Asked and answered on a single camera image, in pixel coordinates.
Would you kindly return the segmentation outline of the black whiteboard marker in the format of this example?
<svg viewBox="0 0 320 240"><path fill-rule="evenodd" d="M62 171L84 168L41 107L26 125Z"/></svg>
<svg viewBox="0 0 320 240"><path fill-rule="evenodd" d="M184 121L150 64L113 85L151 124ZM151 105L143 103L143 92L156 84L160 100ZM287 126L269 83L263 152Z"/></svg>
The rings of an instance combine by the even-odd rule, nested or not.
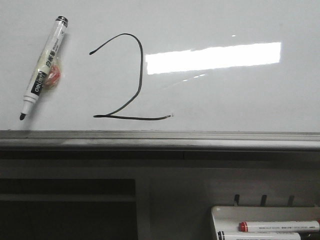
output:
<svg viewBox="0 0 320 240"><path fill-rule="evenodd" d="M50 71L53 68L54 59L56 58L64 39L68 22L68 19L61 15L54 21L52 30L37 60L35 69L23 96L23 107L19 116L21 121L31 113L34 105L39 99L45 80L48 78Z"/></svg>

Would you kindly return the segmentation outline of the white whiteboard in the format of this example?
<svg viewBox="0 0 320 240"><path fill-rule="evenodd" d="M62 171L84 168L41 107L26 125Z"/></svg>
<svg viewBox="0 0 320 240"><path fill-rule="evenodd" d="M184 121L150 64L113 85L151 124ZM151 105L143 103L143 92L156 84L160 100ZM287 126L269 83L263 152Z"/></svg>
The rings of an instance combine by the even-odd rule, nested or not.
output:
<svg viewBox="0 0 320 240"><path fill-rule="evenodd" d="M61 78L20 120L54 20ZM3 0L2 130L318 132L317 0Z"/></svg>

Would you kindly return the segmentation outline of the white marker tray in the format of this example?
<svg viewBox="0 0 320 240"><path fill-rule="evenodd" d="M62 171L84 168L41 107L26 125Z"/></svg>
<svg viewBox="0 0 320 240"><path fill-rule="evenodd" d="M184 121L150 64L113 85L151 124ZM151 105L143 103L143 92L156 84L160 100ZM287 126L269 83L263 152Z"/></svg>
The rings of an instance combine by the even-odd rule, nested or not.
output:
<svg viewBox="0 0 320 240"><path fill-rule="evenodd" d="M319 207L214 206L211 209L212 238L219 231L237 232L241 222L314 221L320 219Z"/></svg>

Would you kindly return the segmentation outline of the black capped marker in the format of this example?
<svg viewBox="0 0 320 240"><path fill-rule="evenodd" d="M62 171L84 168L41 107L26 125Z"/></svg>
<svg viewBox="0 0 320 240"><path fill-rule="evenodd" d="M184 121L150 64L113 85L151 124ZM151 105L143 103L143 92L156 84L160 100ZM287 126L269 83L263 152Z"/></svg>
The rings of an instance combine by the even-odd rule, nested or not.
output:
<svg viewBox="0 0 320 240"><path fill-rule="evenodd" d="M225 232L217 233L219 240L300 240L294 232Z"/></svg>

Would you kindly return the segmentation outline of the red capped marker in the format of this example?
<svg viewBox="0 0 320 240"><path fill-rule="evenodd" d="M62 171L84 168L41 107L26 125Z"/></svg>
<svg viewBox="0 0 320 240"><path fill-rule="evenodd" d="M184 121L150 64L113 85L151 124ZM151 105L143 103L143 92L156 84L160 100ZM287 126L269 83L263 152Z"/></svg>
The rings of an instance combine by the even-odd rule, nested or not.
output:
<svg viewBox="0 0 320 240"><path fill-rule="evenodd" d="M240 232L319 232L320 221L243 221L238 225Z"/></svg>

